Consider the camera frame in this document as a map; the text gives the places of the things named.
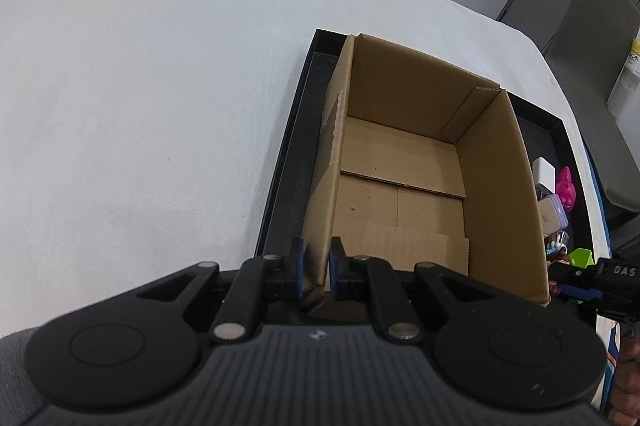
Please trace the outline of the person's hand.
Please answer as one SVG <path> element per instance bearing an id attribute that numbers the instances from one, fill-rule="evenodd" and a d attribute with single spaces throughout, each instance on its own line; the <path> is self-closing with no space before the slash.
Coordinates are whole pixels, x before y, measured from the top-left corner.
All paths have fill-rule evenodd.
<path id="1" fill-rule="evenodd" d="M 640 418 L 639 341 L 628 336 L 620 343 L 614 383 L 611 391 L 612 409 L 608 419 L 615 425 L 634 426 Z"/>

